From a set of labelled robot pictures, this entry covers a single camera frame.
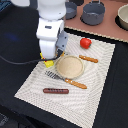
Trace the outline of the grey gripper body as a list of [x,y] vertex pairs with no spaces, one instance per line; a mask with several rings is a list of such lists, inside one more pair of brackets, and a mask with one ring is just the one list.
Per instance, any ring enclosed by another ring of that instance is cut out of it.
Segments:
[[62,30],[58,31],[55,43],[55,58],[58,58],[65,51],[68,41],[68,34]]

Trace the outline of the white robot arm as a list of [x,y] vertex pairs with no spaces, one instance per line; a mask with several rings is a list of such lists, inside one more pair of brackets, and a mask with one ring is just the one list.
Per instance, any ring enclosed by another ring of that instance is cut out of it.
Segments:
[[36,36],[42,56],[54,59],[57,52],[63,52],[67,44],[64,31],[66,0],[10,0],[18,7],[31,7],[38,11],[39,22]]

